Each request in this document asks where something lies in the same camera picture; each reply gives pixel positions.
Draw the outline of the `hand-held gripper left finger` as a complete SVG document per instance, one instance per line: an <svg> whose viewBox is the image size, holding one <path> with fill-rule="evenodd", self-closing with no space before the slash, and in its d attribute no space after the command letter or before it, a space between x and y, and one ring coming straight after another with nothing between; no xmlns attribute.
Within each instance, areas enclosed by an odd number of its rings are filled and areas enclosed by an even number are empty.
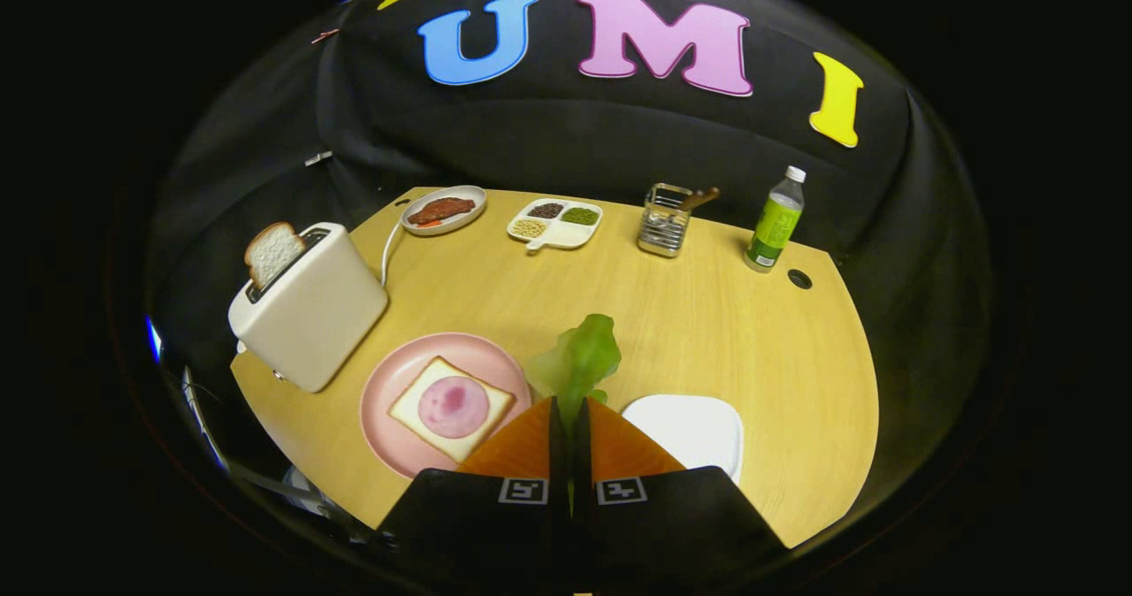
<svg viewBox="0 0 1132 596"><path fill-rule="evenodd" d="M376 559L412 581L557 581L571 508L561 415L534 404L486 442L528 470L420 470L376 528Z"/></svg>

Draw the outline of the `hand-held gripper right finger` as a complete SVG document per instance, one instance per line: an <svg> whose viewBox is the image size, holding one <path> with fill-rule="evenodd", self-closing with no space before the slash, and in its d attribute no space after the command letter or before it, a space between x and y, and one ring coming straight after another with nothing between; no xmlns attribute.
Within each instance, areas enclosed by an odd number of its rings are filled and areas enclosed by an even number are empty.
<svg viewBox="0 0 1132 596"><path fill-rule="evenodd" d="M606 404L573 425L573 559L581 585L738 585L789 556L724 470L686 468Z"/></svg>

